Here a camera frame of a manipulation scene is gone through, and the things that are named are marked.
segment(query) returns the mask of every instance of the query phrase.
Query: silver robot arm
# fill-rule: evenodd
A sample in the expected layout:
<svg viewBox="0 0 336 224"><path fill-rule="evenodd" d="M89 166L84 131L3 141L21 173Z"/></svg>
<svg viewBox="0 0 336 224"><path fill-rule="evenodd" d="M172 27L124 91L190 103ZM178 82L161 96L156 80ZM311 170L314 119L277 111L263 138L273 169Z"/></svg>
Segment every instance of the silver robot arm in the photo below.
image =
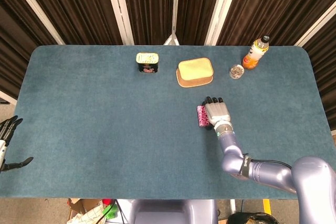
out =
<svg viewBox="0 0 336 224"><path fill-rule="evenodd" d="M222 98L206 98L208 119L214 125L224 157L222 169L238 179L296 193L300 224L336 223L336 174L318 157L298 159L293 167L244 155Z"/></svg>

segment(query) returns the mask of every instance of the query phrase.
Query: canned food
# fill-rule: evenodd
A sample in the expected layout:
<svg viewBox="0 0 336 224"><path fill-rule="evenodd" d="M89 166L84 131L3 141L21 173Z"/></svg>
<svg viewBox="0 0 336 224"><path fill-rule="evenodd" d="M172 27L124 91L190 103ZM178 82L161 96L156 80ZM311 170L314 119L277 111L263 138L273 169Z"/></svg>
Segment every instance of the canned food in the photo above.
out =
<svg viewBox="0 0 336 224"><path fill-rule="evenodd" d="M155 52L140 52L136 55L140 72L156 73L159 69L159 55Z"/></svg>
<svg viewBox="0 0 336 224"><path fill-rule="evenodd" d="M242 65L233 65L229 74L232 79L239 79L244 74L244 68Z"/></svg>

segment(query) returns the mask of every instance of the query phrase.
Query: floor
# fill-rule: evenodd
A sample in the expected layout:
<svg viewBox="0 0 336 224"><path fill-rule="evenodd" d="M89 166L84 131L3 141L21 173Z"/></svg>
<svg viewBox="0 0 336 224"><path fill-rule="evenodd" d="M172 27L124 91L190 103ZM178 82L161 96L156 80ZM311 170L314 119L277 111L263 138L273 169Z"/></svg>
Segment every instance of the floor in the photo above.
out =
<svg viewBox="0 0 336 224"><path fill-rule="evenodd" d="M0 105L0 122L14 114L13 105ZM236 209L240 211L241 200L236 200ZM262 200L244 200L243 211L264 211ZM272 215L281 224L298 224L299 212L297 200L271 200ZM229 200L218 200L219 220L230 215ZM16 224L66 223L69 216L67 199L63 198L0 198L0 222Z"/></svg>

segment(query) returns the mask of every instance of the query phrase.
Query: green object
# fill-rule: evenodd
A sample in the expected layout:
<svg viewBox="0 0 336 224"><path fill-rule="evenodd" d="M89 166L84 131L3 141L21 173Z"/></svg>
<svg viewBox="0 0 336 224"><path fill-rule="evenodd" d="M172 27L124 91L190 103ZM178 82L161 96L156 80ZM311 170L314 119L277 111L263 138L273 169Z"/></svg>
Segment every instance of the green object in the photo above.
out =
<svg viewBox="0 0 336 224"><path fill-rule="evenodd" d="M105 215L105 218L108 219L108 220L113 219L113 218L115 218L117 211L118 211L118 207L116 205L114 205L114 206L109 205L109 206L105 207L105 209L103 211L103 215L108 212L108 214Z"/></svg>

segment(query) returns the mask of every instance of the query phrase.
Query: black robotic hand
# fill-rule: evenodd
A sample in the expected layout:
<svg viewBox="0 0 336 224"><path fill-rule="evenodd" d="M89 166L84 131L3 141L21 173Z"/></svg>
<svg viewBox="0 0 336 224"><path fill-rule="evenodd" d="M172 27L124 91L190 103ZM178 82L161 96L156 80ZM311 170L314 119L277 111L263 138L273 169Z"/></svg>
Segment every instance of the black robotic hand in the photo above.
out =
<svg viewBox="0 0 336 224"><path fill-rule="evenodd" d="M28 165L33 157L29 157L21 163L5 164L5 154L9 143L13 137L16 127L22 122L23 119L17 119L14 116L0 123L0 172L11 170L14 168L21 168Z"/></svg>

